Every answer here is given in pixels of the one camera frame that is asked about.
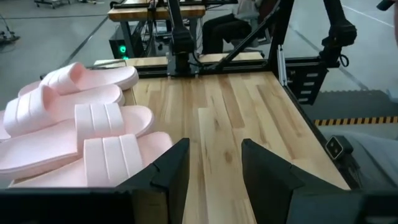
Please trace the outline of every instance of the green light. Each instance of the green light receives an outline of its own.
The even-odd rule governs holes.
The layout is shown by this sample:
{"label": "green light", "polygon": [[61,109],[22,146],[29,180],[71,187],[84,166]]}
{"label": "green light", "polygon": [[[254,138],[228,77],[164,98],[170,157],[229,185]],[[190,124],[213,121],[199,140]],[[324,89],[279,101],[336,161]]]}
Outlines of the green light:
{"label": "green light", "polygon": [[119,47],[119,51],[122,52],[122,53],[125,53],[126,52],[126,46],[123,46],[123,45],[120,46]]}

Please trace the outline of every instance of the gray mat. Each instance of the gray mat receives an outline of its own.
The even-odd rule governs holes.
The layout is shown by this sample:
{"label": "gray mat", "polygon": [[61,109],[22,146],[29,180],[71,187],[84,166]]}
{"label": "gray mat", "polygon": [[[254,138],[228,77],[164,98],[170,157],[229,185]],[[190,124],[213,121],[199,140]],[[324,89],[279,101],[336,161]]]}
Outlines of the gray mat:
{"label": "gray mat", "polygon": [[380,90],[321,92],[302,108],[311,120],[398,116],[398,104]]}

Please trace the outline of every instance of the black metal frame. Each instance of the black metal frame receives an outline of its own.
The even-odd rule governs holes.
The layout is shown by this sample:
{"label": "black metal frame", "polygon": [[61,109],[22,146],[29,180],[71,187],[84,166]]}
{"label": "black metal frame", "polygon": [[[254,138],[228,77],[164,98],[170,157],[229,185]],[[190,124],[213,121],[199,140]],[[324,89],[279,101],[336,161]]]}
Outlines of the black metal frame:
{"label": "black metal frame", "polygon": [[[331,28],[329,36],[322,40],[324,49],[317,57],[287,58],[285,66],[287,71],[287,86],[282,86],[294,105],[300,111],[304,120],[307,122],[318,141],[326,150],[326,139],[319,132],[318,128],[311,122],[308,116],[301,109],[300,104],[312,105],[320,91],[321,85],[328,73],[328,68],[338,68],[341,56],[341,49],[344,46],[353,44],[356,38],[356,28],[346,20],[343,8],[339,0],[324,0],[326,11],[330,19]],[[181,33],[186,33],[182,25],[180,7],[177,0],[168,0],[170,18],[173,20],[174,45],[184,43],[187,47],[180,46],[174,51],[175,61],[187,60],[186,63],[169,63],[158,67],[137,67],[140,78],[162,78],[162,77],[196,77],[197,75],[218,75],[224,73],[243,73],[243,72],[264,72],[269,71],[279,78],[279,64],[277,61],[278,46],[282,46],[285,40],[290,15],[292,12],[294,0],[278,0],[275,7],[259,27],[252,31],[235,49],[225,58],[217,63],[200,63],[198,72],[189,71],[192,61],[188,62],[186,54],[192,53],[187,40],[183,39]],[[243,60],[233,62],[240,52],[244,50],[257,36],[271,24],[275,24],[275,31],[271,42],[271,49],[268,59],[264,60]],[[341,172],[343,178],[352,189],[359,187],[358,183],[351,176],[345,167],[335,163],[337,169]]]}
{"label": "black metal frame", "polygon": [[241,148],[243,181],[258,224],[385,223],[398,217],[397,190],[343,190],[251,139]]}
{"label": "black metal frame", "polygon": [[[286,85],[281,84],[282,87],[324,150],[326,150],[326,139],[303,112],[300,103],[312,104],[315,101],[328,68],[340,66],[338,59],[341,56],[341,48],[353,44],[356,37],[356,29],[345,19],[339,0],[324,0],[331,24],[329,36],[322,41],[324,49],[316,57],[287,58],[285,60],[286,74],[280,74],[280,64],[278,63],[278,58],[280,59],[278,57],[280,55],[279,48],[283,46],[285,40],[294,0],[279,0],[278,3],[279,5],[274,8],[273,12],[266,17],[259,27],[252,31],[228,56],[217,63],[200,63],[196,59],[196,66],[199,69],[193,72],[193,70],[181,69],[181,66],[186,66],[189,60],[195,59],[193,54],[193,57],[188,56],[188,54],[192,53],[191,40],[187,38],[184,31],[186,28],[181,20],[180,5],[183,4],[179,4],[178,0],[168,0],[170,18],[174,26],[172,34],[174,51],[170,57],[175,57],[175,63],[150,67],[138,66],[136,68],[140,78],[195,77],[197,75],[263,71],[273,72],[277,78],[285,75],[288,82]],[[232,61],[238,53],[253,41],[259,32],[263,32],[273,22],[275,23],[275,31],[267,60]],[[137,222],[138,214],[134,212],[135,209],[142,206],[150,210],[147,205],[155,202],[157,205],[167,207],[167,218],[162,219],[163,223],[181,223],[189,176],[188,144],[188,139],[181,140],[174,145],[174,150],[170,149],[166,152],[169,155],[168,159],[164,159],[166,154],[163,155],[159,158],[162,162],[155,162],[153,166],[131,177],[125,182],[126,184],[122,184],[124,187],[119,186],[116,189],[2,190],[0,191],[0,199],[2,201],[7,200],[8,203],[4,203],[0,207],[3,211],[0,220],[3,219],[6,223],[9,221],[11,223],[16,222],[15,218],[18,218],[18,216],[15,215],[14,211],[18,211],[23,206],[25,207],[24,211],[28,212],[23,217],[21,217],[22,213],[19,212],[21,220],[44,219],[44,221],[49,221],[53,218],[51,221],[54,221],[54,218],[62,217],[64,218],[63,221],[65,221],[68,217],[81,219],[90,215],[92,215],[91,219],[102,219],[118,214],[118,218],[121,218],[120,215],[124,215],[125,219],[129,218],[133,223],[139,223]],[[174,151],[178,151],[177,155],[180,156],[175,156],[175,154],[170,156]],[[176,163],[178,167],[171,170],[172,167],[170,168],[169,166]],[[336,163],[335,166],[352,189],[359,187],[345,167],[341,167]],[[79,215],[71,217],[70,211],[74,211]],[[150,217],[156,215],[161,216],[162,214],[156,212],[149,214]]]}

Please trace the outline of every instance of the electronic equipment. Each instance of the electronic equipment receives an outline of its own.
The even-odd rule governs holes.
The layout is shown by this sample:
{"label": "electronic equipment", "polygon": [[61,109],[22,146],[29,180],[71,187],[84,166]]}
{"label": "electronic equipment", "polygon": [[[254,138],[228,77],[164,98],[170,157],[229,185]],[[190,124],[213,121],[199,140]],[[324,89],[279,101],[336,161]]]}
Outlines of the electronic equipment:
{"label": "electronic equipment", "polygon": [[1,189],[0,223],[182,223],[190,141],[113,188]]}
{"label": "electronic equipment", "polygon": [[377,8],[382,11],[388,10],[395,2],[390,0],[382,0],[378,5]]}
{"label": "electronic equipment", "polygon": [[0,14],[0,19],[2,19],[7,29],[6,32],[0,31],[0,47],[7,44],[13,44],[15,41],[19,40],[20,37],[15,35],[14,31],[10,30],[10,27],[8,26],[6,19],[1,14]]}
{"label": "electronic equipment", "polygon": [[242,165],[258,224],[398,223],[398,190],[342,190],[250,139],[242,142]]}
{"label": "electronic equipment", "polygon": [[[133,47],[134,57],[142,57],[144,55],[144,43],[141,39],[141,30],[144,27],[145,22],[138,22],[136,26],[130,26],[130,30],[133,30],[131,34],[131,45]],[[111,46],[113,57],[115,59],[128,59],[126,43],[124,42],[123,32],[121,26],[118,26],[115,33],[109,39],[109,45]]]}

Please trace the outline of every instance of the desk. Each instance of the desk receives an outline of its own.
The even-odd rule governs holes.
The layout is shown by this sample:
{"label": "desk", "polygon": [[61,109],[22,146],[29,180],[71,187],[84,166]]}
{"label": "desk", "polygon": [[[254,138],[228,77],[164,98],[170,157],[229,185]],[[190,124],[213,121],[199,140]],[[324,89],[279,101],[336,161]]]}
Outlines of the desk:
{"label": "desk", "polygon": [[[134,3],[145,3],[149,0],[127,0],[123,4],[134,4]],[[190,21],[190,32],[194,40],[197,40],[197,25],[198,18],[202,18],[205,15],[206,9],[204,6],[181,6],[181,16],[184,19]],[[157,8],[155,18],[152,17],[152,13],[148,12],[147,8],[132,8],[132,9],[111,9],[108,12],[108,17],[113,22],[120,22],[120,26],[123,31],[124,41],[126,42],[127,55],[131,58],[134,57],[132,52],[131,37],[129,21],[146,21],[148,19],[164,20],[169,19],[169,11],[165,8]]]}
{"label": "desk", "polygon": [[[217,62],[222,54],[201,57]],[[236,60],[260,59],[241,53]],[[128,65],[167,64],[165,57],[134,58]],[[241,142],[268,148],[313,175],[349,189],[289,96],[271,72],[192,79],[141,79],[125,91],[126,104],[148,106],[155,130],[173,142],[190,138],[186,224],[255,223],[243,182]]]}

